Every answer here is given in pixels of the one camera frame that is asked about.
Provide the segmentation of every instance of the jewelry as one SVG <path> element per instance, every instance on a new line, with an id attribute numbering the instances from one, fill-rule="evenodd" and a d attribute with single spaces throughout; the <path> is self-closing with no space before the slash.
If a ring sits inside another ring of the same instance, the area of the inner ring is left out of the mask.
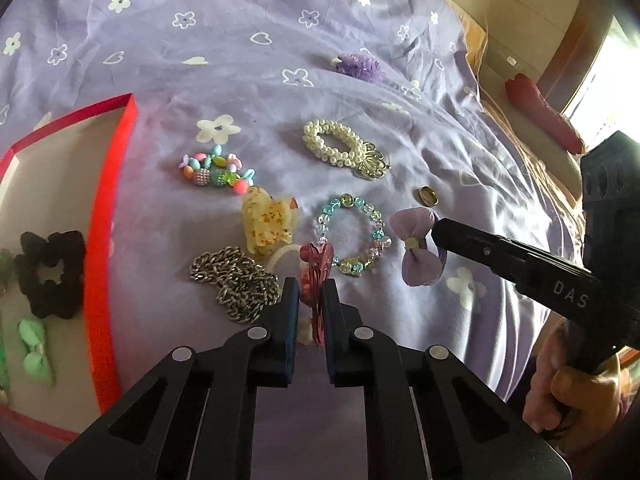
<path id="1" fill-rule="evenodd" d="M 182 174 L 196 186 L 231 186 L 238 195 L 244 195 L 254 185 L 255 170 L 242 169 L 242 162 L 235 153 L 222 156 L 222 146 L 216 144 L 209 155 L 197 153 L 185 155 L 178 166 Z"/>
<path id="2" fill-rule="evenodd" d="M 391 168 L 385 163 L 384 155 L 372 142 L 364 142 L 360 136 L 348 126 L 337 121 L 309 121 L 303 128 L 303 139 L 306 147 L 317 158 L 332 166 L 355 168 L 367 180 L 385 176 Z M 348 152 L 341 152 L 324 143 L 321 135 L 331 135 L 346 144 Z"/>
<path id="3" fill-rule="evenodd" d="M 429 186 L 422 186 L 418 190 L 418 198 L 420 199 L 422 205 L 425 205 L 427 207 L 438 205 L 438 196 L 436 195 L 436 192 Z"/>
<path id="4" fill-rule="evenodd" d="M 364 214 L 369 216 L 374 222 L 374 231 L 371 233 L 373 241 L 367 250 L 366 256 L 354 256 L 341 260 L 338 256 L 334 256 L 333 265 L 340 269 L 343 274 L 350 276 L 361 276 L 367 267 L 382 257 L 384 249 L 391 247 L 391 238 L 385 235 L 383 230 L 385 223 L 382 221 L 382 214 L 373 205 L 366 203 L 359 196 L 353 197 L 348 193 L 340 195 L 340 198 L 332 198 L 330 202 L 322 208 L 322 214 L 318 217 L 319 230 L 321 237 L 318 240 L 320 246 L 328 243 L 326 233 L 329 231 L 329 222 L 334 212 L 341 207 L 356 207 Z"/>
<path id="5" fill-rule="evenodd" d="M 201 254 L 191 264 L 190 278 L 217 286 L 216 301 L 226 306 L 226 316 L 237 323 L 254 322 L 265 306 L 277 303 L 280 297 L 278 277 L 240 247 Z"/>

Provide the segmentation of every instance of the pearl hair tie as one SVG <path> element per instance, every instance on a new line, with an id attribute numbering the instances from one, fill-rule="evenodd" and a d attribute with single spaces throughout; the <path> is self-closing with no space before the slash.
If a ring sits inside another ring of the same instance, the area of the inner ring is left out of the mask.
<path id="1" fill-rule="evenodd" d="M 321 135 L 331 135 L 347 145 L 348 152 L 341 152 L 324 143 Z M 385 176 L 391 168 L 385 163 L 384 155 L 372 142 L 364 142 L 348 126 L 325 119 L 309 121 L 303 128 L 306 147 L 317 158 L 338 168 L 354 168 L 367 180 Z"/>

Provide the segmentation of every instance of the purple hair bow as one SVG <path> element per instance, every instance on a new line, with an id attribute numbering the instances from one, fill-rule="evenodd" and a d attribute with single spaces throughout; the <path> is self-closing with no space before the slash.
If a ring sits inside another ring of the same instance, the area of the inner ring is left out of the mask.
<path id="1" fill-rule="evenodd" d="M 447 251 L 438 248 L 438 256 L 426 248 L 425 236 L 439 220 L 433 209 L 414 207 L 391 215 L 389 225 L 405 245 L 402 279 L 409 286 L 433 285 L 447 263 Z"/>

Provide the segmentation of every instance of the metal chain necklace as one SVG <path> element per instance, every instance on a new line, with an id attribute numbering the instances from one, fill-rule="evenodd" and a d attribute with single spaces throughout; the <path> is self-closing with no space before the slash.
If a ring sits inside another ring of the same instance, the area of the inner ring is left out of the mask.
<path id="1" fill-rule="evenodd" d="M 191 264 L 194 282 L 220 288 L 216 301 L 226 306 L 226 316 L 237 323 L 254 322 L 262 309 L 278 302 L 278 277 L 246 256 L 240 247 L 204 253 Z"/>

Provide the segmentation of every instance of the green hair bow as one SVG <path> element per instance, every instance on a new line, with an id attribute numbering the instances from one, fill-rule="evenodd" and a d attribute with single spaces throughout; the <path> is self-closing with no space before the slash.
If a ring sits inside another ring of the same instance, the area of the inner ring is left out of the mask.
<path id="1" fill-rule="evenodd" d="M 53 371 L 44 350 L 44 324 L 39 319 L 23 319 L 18 325 L 18 332 L 29 352 L 24 358 L 24 371 L 31 379 L 53 386 Z"/>

